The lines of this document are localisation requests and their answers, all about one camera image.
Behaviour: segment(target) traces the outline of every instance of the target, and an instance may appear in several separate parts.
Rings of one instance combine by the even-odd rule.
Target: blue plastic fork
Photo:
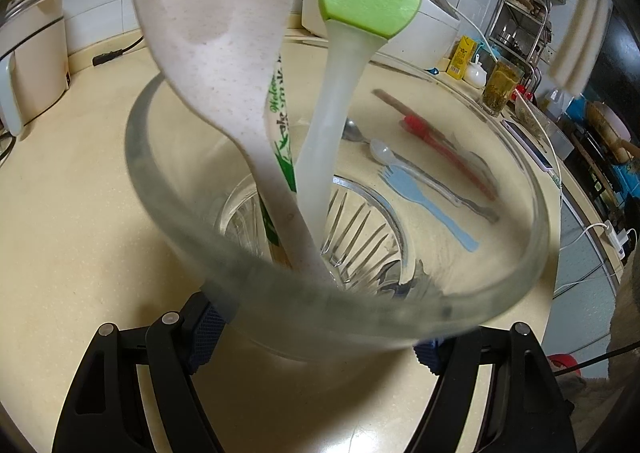
[[[458,226],[453,219],[444,214],[433,202],[425,197],[422,191],[420,191],[420,188],[418,188],[418,185],[415,183],[415,180],[407,172],[398,168],[398,166],[386,166],[380,176],[382,177],[382,180],[384,180],[389,187],[401,197],[427,208],[434,217],[447,226],[447,229],[451,231],[453,236],[458,239],[458,242],[460,242],[467,251],[473,253],[478,249],[478,242],[476,242],[469,233]]]

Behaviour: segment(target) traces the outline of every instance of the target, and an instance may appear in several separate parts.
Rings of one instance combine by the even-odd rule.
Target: bottle
[[[564,107],[564,91],[559,88],[547,92],[539,102],[540,110],[553,121],[562,115],[562,107]]]

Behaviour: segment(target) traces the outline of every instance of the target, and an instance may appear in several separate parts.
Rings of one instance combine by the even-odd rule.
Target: white appliance
[[[68,89],[62,0],[12,0],[0,26],[0,120],[14,136]]]
[[[302,0],[302,26],[316,36],[327,37],[318,0]],[[449,55],[459,28],[460,19],[446,0],[422,0],[415,18],[380,49],[380,54],[422,70],[432,69]],[[389,59],[381,62],[395,66]]]

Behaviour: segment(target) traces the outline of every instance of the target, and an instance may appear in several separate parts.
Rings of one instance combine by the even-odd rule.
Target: metal shelf rack
[[[500,0],[486,32],[492,46],[524,71],[530,91],[540,83],[537,65],[551,42],[550,11],[551,0]]]

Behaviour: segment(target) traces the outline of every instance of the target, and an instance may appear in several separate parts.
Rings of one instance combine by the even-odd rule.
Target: glass bowl
[[[295,158],[326,50],[289,42],[282,57]],[[372,94],[381,88],[427,120],[436,143],[402,123],[402,107]],[[463,333],[519,301],[546,262],[548,213],[524,153],[501,127],[435,78],[375,64],[358,85],[350,118],[364,137],[439,182],[438,190],[420,173],[401,174],[477,249],[463,247],[433,209],[389,186],[388,175],[400,169],[382,166],[368,143],[352,137],[340,143],[322,249],[336,286],[319,285],[270,262],[255,186],[234,144],[194,115],[162,75],[136,100],[126,131],[133,186],[225,321],[276,354],[335,359]],[[356,235],[366,213],[366,229]]]

